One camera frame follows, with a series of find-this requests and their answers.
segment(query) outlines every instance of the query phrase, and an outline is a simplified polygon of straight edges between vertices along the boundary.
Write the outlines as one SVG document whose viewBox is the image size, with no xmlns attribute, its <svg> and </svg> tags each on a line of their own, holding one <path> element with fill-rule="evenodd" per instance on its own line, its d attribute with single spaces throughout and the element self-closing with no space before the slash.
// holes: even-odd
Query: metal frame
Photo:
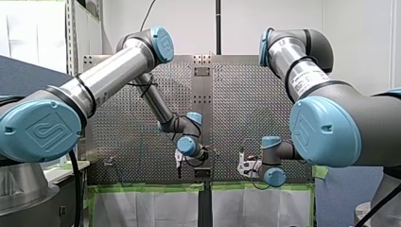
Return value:
<svg viewBox="0 0 401 227">
<path fill-rule="evenodd" d="M 93 67 L 98 62 L 103 61 L 106 58 L 108 58 L 108 56 L 85 56 L 84 57 L 84 70 L 87 70 L 87 69 Z M 171 94 L 174 92 L 175 89 L 178 89 L 178 95 L 175 97 L 172 97 L 172 100 L 169 100 L 169 101 L 173 101 L 172 102 L 173 105 L 170 105 L 170 108 L 172 109 L 173 112 L 181 111 L 181 108 L 183 107 L 183 104 L 180 103 L 181 100 L 179 100 L 179 98 L 190 99 L 188 106 L 185 106 L 185 110 L 186 111 L 195 111 L 195 112 L 199 112 L 202 114 L 203 123 L 202 123 L 201 142 L 204 145 L 214 144 L 214 143 L 216 143 L 216 140 L 218 139 L 214 135 L 214 131 L 218 131 L 219 130 L 218 128 L 220 128 L 220 126 L 218 126 L 218 128 L 216 128 L 216 129 L 214 129 L 214 127 L 216 127 L 214 119 L 220 118 L 221 113 L 214 113 L 214 111 L 218 110 L 218 108 L 224 108 L 224 107 L 219 107 L 219 105 L 221 104 L 219 98 L 223 98 L 223 99 L 226 98 L 224 96 L 225 94 L 222 94 L 221 91 L 219 90 L 219 88 L 221 88 L 221 87 L 219 87 L 219 85 L 220 86 L 232 86 L 233 85 L 230 83 L 230 79 L 232 79 L 232 78 L 230 78 L 230 76 L 232 76 L 232 75 L 230 75 L 230 73 L 234 74 L 235 77 L 233 79 L 239 79 L 240 82 L 252 81 L 252 79 L 247 80 L 248 78 L 246 78 L 246 77 L 254 76 L 253 71 L 256 74 L 256 77 L 257 77 L 257 74 L 258 75 L 266 74 L 266 77 L 269 78 L 268 79 L 269 82 L 278 83 L 278 84 L 267 84 L 266 87 L 271 88 L 271 86 L 274 86 L 273 94 L 275 96 L 283 96 L 280 99 L 281 102 L 279 104 L 277 104 L 280 107 L 278 107 L 278 109 L 276 111 L 278 111 L 279 114 L 283 114 L 283 109 L 280 109 L 280 108 L 282 108 L 281 105 L 283 105 L 283 103 L 284 103 L 285 106 L 288 105 L 288 109 L 286 109 L 286 111 L 285 111 L 286 114 L 288 114 L 288 112 L 289 112 L 291 104 L 287 100 L 287 97 L 285 96 L 283 86 L 280 86 L 281 81 L 279 79 L 274 78 L 274 75 L 268 69 L 258 67 L 257 56 L 210 56 L 210 55 L 175 56 L 174 61 L 171 64 L 161 65 L 161 66 L 159 66 L 161 68 L 156 68 L 153 72 L 155 74 L 157 74 L 158 72 L 160 73 L 161 72 L 160 70 L 162 70 L 162 68 L 163 68 L 163 70 L 166 70 L 167 72 L 169 72 L 169 74 L 173 74 L 174 72 L 176 72 L 176 71 L 174 71 L 174 70 L 176 70 L 175 67 L 179 67 L 180 63 L 184 63 L 184 65 L 186 65 L 185 67 L 190 68 L 190 71 L 186 70 L 185 72 L 188 72 L 188 73 L 190 72 L 190 74 L 191 74 L 190 78 L 189 78 L 189 79 L 191 79 L 191 81 L 190 81 L 190 83 L 187 84 L 187 86 L 191 86 L 191 88 L 175 87 L 175 86 L 181 86 L 180 82 L 178 81 L 177 84 L 171 83 L 171 82 L 168 84 L 165 84 L 166 85 L 165 88 L 163 88 L 163 86 L 160 86 L 160 90 L 162 93 L 167 92 L 168 94 Z M 237 73 L 236 69 L 244 71 L 245 78 L 241 78 L 241 77 L 238 77 L 237 75 L 235 75 L 235 73 Z M 176 79 L 178 79 L 182 75 L 170 75 L 170 76 L 177 77 Z M 228 89 L 229 90 L 234 89 L 234 92 L 236 92 L 235 86 L 229 87 Z M 139 96 L 139 94 L 136 93 L 136 89 L 134 89 L 134 90 L 135 90 L 134 93 L 136 95 L 133 95 L 133 96 Z M 258 91 L 258 92 L 261 94 L 264 94 L 265 90 Z M 267 95 L 271 95 L 271 91 L 267 91 L 266 93 L 267 93 Z M 236 110 L 236 106 L 229 107 L 229 108 Z M 147 120 L 155 118 L 153 116 L 153 114 L 150 112 L 150 110 L 148 110 L 147 108 L 144 109 L 144 112 L 140 112 L 140 113 L 142 113 L 142 114 L 146 113 L 146 115 L 142 115 L 142 117 L 145 117 Z M 228 116 L 228 117 L 231 117 L 231 118 L 229 118 L 229 121 L 233 120 L 233 117 L 235 117 L 236 114 L 241 115 L 244 113 L 230 114 Z M 99 160 L 97 158 L 97 156 L 98 156 L 97 155 L 97 147 L 96 147 L 96 143 L 94 141 L 95 136 L 92 132 L 92 128 L 94 127 L 94 121 L 96 121 L 96 117 L 98 117 L 98 116 L 99 115 L 96 115 L 93 119 L 91 119 L 89 121 L 88 127 L 86 129 L 87 159 L 91 159 L 92 161 L 95 161 L 95 164 L 92 165 L 92 168 L 96 168 L 96 161 L 98 163 L 99 162 L 101 163 L 101 160 Z M 226 124 L 224 126 L 229 127 L 229 129 L 230 129 L 230 127 L 235 127 L 235 128 L 239 127 L 238 125 L 235 125 L 235 123 L 233 123 L 234 125 L 230 124 L 230 122 L 228 124 L 229 125 Z M 273 127 L 276 127 L 276 130 L 275 129 L 273 129 L 273 130 L 284 132 L 284 135 L 283 134 L 280 134 L 280 135 L 283 135 L 284 137 L 289 137 L 287 121 L 284 120 L 283 124 L 284 124 L 283 126 L 273 125 Z M 255 130 L 263 131 L 264 129 L 265 128 L 258 127 L 258 129 L 255 129 Z M 232 136 L 235 140 L 243 139 L 243 138 L 235 138 L 235 136 L 238 136 L 237 132 L 234 134 L 229 134 L 228 136 Z M 257 153 L 260 152 L 259 148 L 253 147 L 253 152 L 257 152 Z M 205 162 L 205 164 L 203 166 L 194 168 L 194 172 L 191 173 L 191 174 L 193 174 L 192 177 L 186 178 L 185 180 L 147 181 L 147 183 L 203 183 L 204 190 L 200 191 L 199 200 L 198 200 L 198 206 L 199 206 L 198 226 L 199 227 L 213 226 L 212 182 L 214 180 L 218 180 L 218 181 L 241 181 L 241 180 L 248 181 L 249 180 L 249 179 L 241 178 L 238 173 L 236 173 L 236 175 L 238 175 L 238 177 L 235 177 L 232 179 L 223 179 L 221 177 L 215 178 L 215 171 L 217 170 L 216 167 L 218 165 L 227 165 L 227 164 L 217 163 L 216 162 L 217 157 L 214 154 L 215 154 L 214 152 L 211 152 L 212 157 L 210 157 L 209 160 L 207 162 Z M 220 154 L 220 155 L 226 155 L 226 156 L 233 155 L 233 156 L 235 156 L 235 160 L 237 160 L 238 150 L 225 150 L 225 153 Z M 313 183 L 313 178 L 311 175 L 311 173 L 312 173 L 311 166 L 303 166 L 302 164 L 296 163 L 296 161 L 284 161 L 284 168 L 286 168 L 287 170 L 291 169 L 292 166 L 297 166 L 297 167 L 292 169 L 293 172 L 289 172 L 288 175 L 290 177 L 288 179 L 288 183 Z M 183 174 L 188 173 L 188 171 L 191 171 L 191 168 L 189 168 L 187 166 L 186 168 L 183 169 Z M 291 178 L 291 176 L 296 176 L 297 171 L 304 172 L 305 176 L 299 177 L 299 178 L 293 178 L 293 177 Z M 90 171 L 89 177 L 91 177 L 91 173 L 92 174 L 100 174 L 100 172 L 95 173 L 95 172 Z"/>
<path fill-rule="evenodd" d="M 96 65 L 99 61 L 103 61 L 104 59 L 108 58 L 108 56 L 85 56 L 84 57 L 84 69 L 89 69 L 90 67 Z M 222 118 L 222 117 L 229 117 L 229 116 L 220 116 L 217 113 L 213 113 L 213 110 L 215 108 L 218 108 L 218 105 L 220 105 L 221 103 L 218 102 L 218 96 L 214 96 L 215 94 L 218 95 L 219 90 L 217 89 L 216 91 L 214 91 L 214 86 L 218 86 L 218 82 L 220 79 L 222 79 L 221 77 L 224 76 L 224 70 L 225 67 L 227 66 L 229 71 L 233 71 L 234 69 L 238 68 L 239 70 L 248 70 L 247 67 L 249 67 L 250 70 L 256 70 L 257 72 L 255 72 L 255 74 L 265 74 L 265 71 L 261 72 L 259 70 L 266 70 L 266 77 L 270 77 L 268 81 L 273 81 L 273 82 L 277 82 L 277 90 L 273 90 L 270 92 L 274 92 L 274 93 L 282 93 L 283 97 L 281 98 L 282 100 L 287 101 L 287 98 L 285 97 L 284 94 L 284 89 L 282 88 L 281 82 L 276 79 L 276 78 L 272 78 L 274 77 L 272 75 L 272 73 L 270 71 L 268 71 L 265 68 L 261 68 L 257 66 L 257 57 L 256 56 L 210 56 L 210 55 L 194 55 L 194 56 L 176 56 L 173 63 L 181 63 L 181 62 L 185 62 L 187 65 L 190 65 L 191 68 L 191 96 L 190 96 L 190 105 L 187 106 L 186 108 L 188 108 L 188 111 L 196 111 L 199 113 L 202 113 L 203 115 L 203 124 L 202 124 L 202 137 L 201 137 L 201 142 L 204 145 L 210 145 L 213 144 L 214 141 L 217 138 L 214 138 L 212 131 L 217 131 L 219 129 L 213 129 L 213 127 L 215 127 L 214 125 L 214 118 Z M 159 66 L 161 68 L 165 68 L 164 70 L 170 70 L 167 66 L 161 65 Z M 246 77 L 250 77 L 250 75 L 244 75 L 244 79 L 246 80 Z M 175 85 L 171 85 L 168 84 L 168 88 L 164 88 L 162 85 L 160 86 L 160 89 L 164 90 L 167 89 L 171 90 L 171 89 L 176 89 L 172 86 Z M 132 97 L 138 97 L 138 95 L 136 94 L 136 92 L 133 92 Z M 188 94 L 185 94 L 185 96 L 181 96 L 179 95 L 178 97 L 173 97 L 177 98 L 175 100 L 170 100 L 173 101 L 173 105 L 171 106 L 172 111 L 173 112 L 177 112 L 180 110 L 180 108 L 183 106 L 183 104 L 176 104 L 175 102 L 180 101 L 178 100 L 179 98 L 188 98 Z M 286 114 L 288 114 L 289 112 L 289 108 L 290 108 L 290 103 L 288 102 L 288 110 L 286 109 Z M 153 115 L 151 113 L 149 113 L 149 115 L 146 117 L 149 119 L 153 119 Z M 86 158 L 88 160 L 91 160 L 93 162 L 95 162 L 97 160 L 97 148 L 96 148 L 96 144 L 94 143 L 93 139 L 94 135 L 92 134 L 92 131 L 90 130 L 91 127 L 93 127 L 92 122 L 96 120 L 95 118 L 92 119 L 89 123 L 88 129 L 86 131 Z M 283 122 L 282 125 L 273 125 L 273 130 L 277 131 L 275 129 L 278 129 L 277 127 L 279 127 L 282 133 L 280 133 L 280 135 L 284 136 L 285 139 L 288 137 L 289 138 L 289 130 L 287 127 L 287 121 L 285 120 Z M 260 127 L 258 127 L 257 130 L 259 131 L 263 131 L 264 129 L 261 129 Z M 235 134 L 234 135 L 228 135 L 228 136 L 232 136 L 235 137 L 237 136 L 237 130 L 235 129 Z M 251 146 L 250 151 L 252 153 L 249 154 L 255 154 L 259 152 L 259 148 L 258 148 L 258 141 L 261 138 L 261 136 L 266 135 L 266 134 L 260 134 L 258 133 L 257 136 L 254 138 L 255 140 L 257 140 L 257 142 L 253 143 L 253 146 Z M 225 154 L 221 154 L 221 156 L 232 156 L 235 158 L 232 158 L 231 160 L 236 160 L 237 155 L 238 155 L 238 150 L 229 150 L 230 153 L 225 153 Z M 213 168 L 214 165 L 218 166 L 226 166 L 228 164 L 226 163 L 219 163 L 215 157 L 211 157 L 202 167 L 199 168 L 195 168 L 195 173 L 194 175 L 197 176 L 197 172 L 199 171 L 200 173 L 204 172 L 205 170 Z M 229 168 L 232 169 L 232 171 L 236 171 L 236 166 L 237 164 L 232 164 L 233 166 L 230 166 Z M 297 161 L 284 161 L 283 162 L 284 168 L 288 171 L 288 183 L 313 183 L 313 178 L 311 175 L 311 166 L 308 165 L 302 165 Z M 188 171 L 191 168 L 185 168 L 183 171 Z M 209 185 L 209 183 L 211 181 L 248 181 L 249 179 L 245 179 L 245 178 L 241 178 L 239 177 L 239 174 L 236 174 L 236 172 L 231 172 L 229 173 L 230 175 L 235 175 L 234 177 L 232 177 L 232 179 L 225 179 L 224 177 L 221 177 L 221 174 L 224 174 L 224 172 L 221 172 L 221 170 L 219 170 L 218 168 L 213 168 L 213 171 L 211 173 L 211 175 L 209 174 L 209 176 L 203 176 L 203 177 L 190 177 L 190 178 L 185 178 L 185 180 L 173 180 L 173 181 L 149 181 L 149 183 L 193 183 L 193 182 L 201 182 L 201 183 L 207 183 L 206 187 Z"/>
<path fill-rule="evenodd" d="M 78 73 L 78 46 L 75 15 L 75 0 L 66 0 L 67 71 L 71 76 L 75 76 Z"/>
</svg>

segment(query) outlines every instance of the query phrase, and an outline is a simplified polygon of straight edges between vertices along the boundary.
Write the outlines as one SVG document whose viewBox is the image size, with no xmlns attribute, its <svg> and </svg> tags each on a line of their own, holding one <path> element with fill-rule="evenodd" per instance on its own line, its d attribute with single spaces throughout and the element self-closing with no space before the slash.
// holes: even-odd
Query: wire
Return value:
<svg viewBox="0 0 401 227">
<path fill-rule="evenodd" d="M 153 75 L 152 75 L 152 74 L 150 74 L 150 80 L 149 80 L 149 82 L 148 82 L 147 84 L 127 83 L 127 85 L 133 86 L 133 87 L 147 87 L 147 88 L 145 89 L 145 91 L 142 92 L 141 98 L 144 97 L 144 95 L 147 93 L 147 91 L 150 89 L 150 87 L 151 87 L 152 85 L 155 85 L 156 87 L 159 86 L 158 83 L 153 82 Z"/>
<path fill-rule="evenodd" d="M 186 156 L 185 156 L 185 155 L 183 156 L 183 158 L 185 159 L 185 162 L 186 162 L 189 166 L 191 166 L 191 167 L 199 167 L 199 166 L 202 166 L 202 165 L 204 164 L 204 162 L 205 162 L 205 160 L 203 159 L 203 160 L 200 162 L 200 164 L 198 164 L 198 165 L 193 165 L 193 164 L 191 164 L 191 163 L 186 159 Z"/>
<path fill-rule="evenodd" d="M 149 6 L 149 9 L 148 9 L 148 13 L 147 13 L 147 15 L 145 16 L 144 22 L 142 22 L 140 31 L 142 31 L 142 30 L 144 29 L 145 22 L 146 22 L 147 19 L 148 19 L 148 16 L 149 16 L 149 14 L 150 14 L 150 11 L 151 11 L 151 8 L 153 7 L 154 2 L 156 2 L 156 0 L 153 0 L 153 2 L 151 2 L 150 6 Z"/>
<path fill-rule="evenodd" d="M 387 195 L 383 200 L 381 200 L 368 214 L 366 214 L 355 227 L 363 227 L 363 225 L 370 219 L 381 207 L 383 207 L 387 202 L 394 198 L 398 193 L 401 192 L 401 184 L 399 184 L 389 195 Z"/>
<path fill-rule="evenodd" d="M 79 168 L 78 168 L 78 161 L 75 156 L 75 153 L 73 150 L 71 150 L 69 153 L 70 159 L 71 159 L 71 164 L 73 166 L 73 172 L 74 172 L 74 180 L 75 180 L 75 190 L 76 190 L 76 214 L 75 214 L 75 220 L 74 220 L 74 226 L 79 227 L 80 225 L 80 214 L 81 214 L 81 206 L 82 206 L 82 200 L 81 200 L 81 195 L 80 195 L 80 176 L 79 176 Z"/>
<path fill-rule="evenodd" d="M 256 161 L 254 161 L 254 164 L 253 164 L 253 167 L 252 167 L 252 171 L 251 171 L 251 182 L 252 182 L 252 185 L 253 185 L 254 188 L 259 189 L 259 190 L 261 190 L 261 191 L 264 191 L 264 190 L 266 190 L 266 189 L 269 189 L 269 188 L 270 188 L 270 185 L 268 185 L 267 187 L 259 187 L 259 186 L 257 186 L 257 185 L 254 183 L 254 181 L 253 181 L 253 171 L 256 170 L 256 169 L 254 169 L 254 168 L 255 168 L 255 166 L 256 166 L 257 160 L 258 160 L 258 158 L 256 157 Z"/>
</svg>

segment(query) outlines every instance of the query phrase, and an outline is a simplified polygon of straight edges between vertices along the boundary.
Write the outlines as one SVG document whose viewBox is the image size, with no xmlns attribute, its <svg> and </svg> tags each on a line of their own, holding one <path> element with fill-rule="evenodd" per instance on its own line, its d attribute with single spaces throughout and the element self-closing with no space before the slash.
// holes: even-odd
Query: metal stand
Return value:
<svg viewBox="0 0 401 227">
<path fill-rule="evenodd" d="M 201 142 L 204 145 L 210 145 L 212 129 L 212 100 L 213 100 L 213 70 L 210 55 L 194 55 L 194 64 L 192 66 L 192 97 L 193 110 L 202 113 L 202 136 Z M 212 186 L 211 186 L 211 162 L 213 156 L 202 167 L 195 168 L 195 180 L 197 183 L 203 183 L 203 191 L 198 196 L 198 226 L 212 227 Z"/>
</svg>

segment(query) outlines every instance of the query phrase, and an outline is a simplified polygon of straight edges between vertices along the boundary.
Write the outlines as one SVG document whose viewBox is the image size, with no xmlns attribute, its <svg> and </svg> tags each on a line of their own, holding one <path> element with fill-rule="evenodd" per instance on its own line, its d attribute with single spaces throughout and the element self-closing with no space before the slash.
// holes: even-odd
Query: robotic arm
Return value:
<svg viewBox="0 0 401 227">
<path fill-rule="evenodd" d="M 58 159 L 78 141 L 87 119 L 127 83 L 149 82 L 148 72 L 161 63 L 172 61 L 174 47 L 168 32 L 153 27 L 122 39 L 118 52 L 61 87 L 48 86 L 17 102 L 0 107 L 0 160 L 40 163 Z M 199 136 L 201 115 L 189 113 L 176 117 L 153 87 L 145 99 L 167 132 L 183 133 L 178 149 L 191 157 L 203 157 Z"/>
<path fill-rule="evenodd" d="M 315 30 L 265 31 L 259 63 L 284 82 L 295 102 L 289 120 L 293 144 L 262 139 L 258 169 L 266 183 L 281 186 L 286 180 L 277 168 L 281 159 L 331 167 L 401 165 L 400 89 L 363 96 L 350 84 L 330 79 L 333 52 Z"/>
</svg>

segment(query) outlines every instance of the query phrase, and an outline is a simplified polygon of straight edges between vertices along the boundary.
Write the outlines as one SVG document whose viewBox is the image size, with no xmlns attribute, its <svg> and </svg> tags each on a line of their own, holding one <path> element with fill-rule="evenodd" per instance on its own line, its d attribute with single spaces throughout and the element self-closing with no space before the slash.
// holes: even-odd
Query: metal pole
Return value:
<svg viewBox="0 0 401 227">
<path fill-rule="evenodd" d="M 221 0 L 216 0 L 216 48 L 217 55 L 221 55 Z"/>
</svg>

